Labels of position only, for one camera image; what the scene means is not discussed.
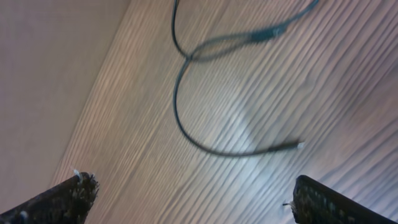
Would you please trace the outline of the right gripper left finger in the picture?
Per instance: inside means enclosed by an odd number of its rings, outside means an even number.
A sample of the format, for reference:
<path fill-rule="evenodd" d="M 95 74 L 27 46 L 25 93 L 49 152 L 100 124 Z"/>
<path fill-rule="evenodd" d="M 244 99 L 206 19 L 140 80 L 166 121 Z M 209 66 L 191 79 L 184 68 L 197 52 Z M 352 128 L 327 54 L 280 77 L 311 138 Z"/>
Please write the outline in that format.
<path fill-rule="evenodd" d="M 84 224 L 99 191 L 93 174 L 73 177 L 1 214 L 1 224 Z"/>

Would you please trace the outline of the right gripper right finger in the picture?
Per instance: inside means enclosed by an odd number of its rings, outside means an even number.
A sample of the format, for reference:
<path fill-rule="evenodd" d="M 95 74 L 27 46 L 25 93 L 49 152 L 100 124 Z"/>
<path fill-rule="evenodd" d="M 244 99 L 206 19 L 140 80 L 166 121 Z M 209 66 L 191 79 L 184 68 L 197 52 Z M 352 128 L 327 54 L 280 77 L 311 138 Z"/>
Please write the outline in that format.
<path fill-rule="evenodd" d="M 307 175 L 296 178 L 290 207 L 298 224 L 396 224 Z"/>

